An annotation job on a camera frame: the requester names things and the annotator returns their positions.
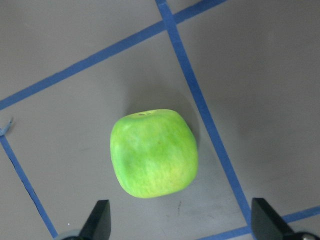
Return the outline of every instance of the apple skin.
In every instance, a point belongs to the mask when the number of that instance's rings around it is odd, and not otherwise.
[[[198,171],[195,137],[185,120],[169,109],[119,119],[111,131],[110,155],[120,185],[137,198],[178,192]]]

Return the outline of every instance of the gray surface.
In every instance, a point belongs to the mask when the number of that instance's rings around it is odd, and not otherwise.
[[[320,236],[319,223],[320,216],[317,215],[300,221],[292,222],[289,225],[295,232],[309,232]]]
[[[1,5],[1,99],[161,19],[146,0]],[[320,203],[319,12],[316,0],[228,0],[178,26],[248,201],[265,197],[281,215]],[[138,199],[117,182],[109,136],[124,115],[157,108],[190,125],[199,172],[181,192]],[[246,226],[166,32],[2,110],[0,126],[10,117],[8,142],[58,233],[80,229],[99,199],[110,199],[112,240]],[[2,148],[0,160],[0,237],[50,239]],[[304,224],[320,229],[318,217]]]

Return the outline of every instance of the blue tape line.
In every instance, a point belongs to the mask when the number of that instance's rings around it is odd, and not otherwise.
[[[244,226],[230,231],[222,232],[216,235],[203,237],[199,240],[227,240],[251,233],[251,228],[248,226]]]
[[[182,23],[198,14],[201,14],[211,8],[216,7],[219,4],[226,2],[227,0],[202,0],[195,5],[189,6],[184,10],[177,12],[173,17],[177,24]]]
[[[320,215],[320,206],[311,207],[302,211],[298,211],[292,214],[283,216],[283,220],[287,223],[295,222],[298,220],[310,218],[316,215]]]
[[[187,7],[186,9],[176,13],[174,15],[177,23],[181,23],[187,19],[190,19],[210,8],[215,7],[216,5],[223,3],[226,0],[203,0],[199,3],[196,3],[193,6]],[[3,110],[23,99],[26,99],[33,94],[36,94],[56,83],[65,80],[72,75],[75,75],[97,63],[100,63],[107,58],[110,58],[144,40],[155,36],[156,34],[165,30],[164,24],[162,21],[157,22],[91,56],[81,60],[72,66],[67,67],[65,70],[60,71],[52,76],[49,76],[21,91],[14,93],[13,95],[8,96],[0,101],[0,110]]]
[[[220,159],[221,165],[231,185],[231,188],[240,206],[240,209],[245,218],[245,221],[250,226],[251,210],[250,210],[249,204],[241,188],[241,185],[238,181],[237,175],[230,162],[227,151],[220,138],[216,125],[212,119],[212,116],[210,114],[206,101],[204,99],[204,96],[197,82],[195,73],[192,69],[187,53],[181,41],[177,26],[174,20],[174,16],[172,15],[171,10],[165,0],[155,0],[155,1],[162,15],[163,22],[169,34],[175,54],[178,58],[184,77],[189,85],[190,91],[193,95],[193,98],[200,112],[204,125],[214,145],[215,151]]]
[[[7,154],[7,156],[9,157],[9,159],[11,160],[14,169],[16,171],[16,173],[18,174],[20,180],[22,181],[25,189],[27,190],[28,194],[30,195],[31,199],[33,200],[44,224],[46,225],[47,229],[49,230],[51,236],[53,238],[55,238],[58,233],[54,227],[54,225],[52,224],[49,216],[47,215],[44,207],[42,206],[37,194],[35,193],[30,181],[28,180],[24,170],[22,169],[20,163],[18,162],[13,150],[11,149],[7,139],[5,136],[0,136],[0,142],[2,144],[2,147],[5,151],[5,153]]]
[[[0,110],[3,110],[25,98],[30,97],[33,94],[36,94],[56,83],[61,82],[62,80],[65,80],[66,78],[71,77],[72,75],[75,75],[95,64],[98,64],[102,62],[103,60],[106,60],[110,58],[111,56],[114,56],[160,32],[162,32],[165,29],[163,22],[157,22],[91,56],[88,58],[81,60],[68,68],[57,72],[54,75],[51,75],[11,96],[8,96],[7,98],[0,101]]]

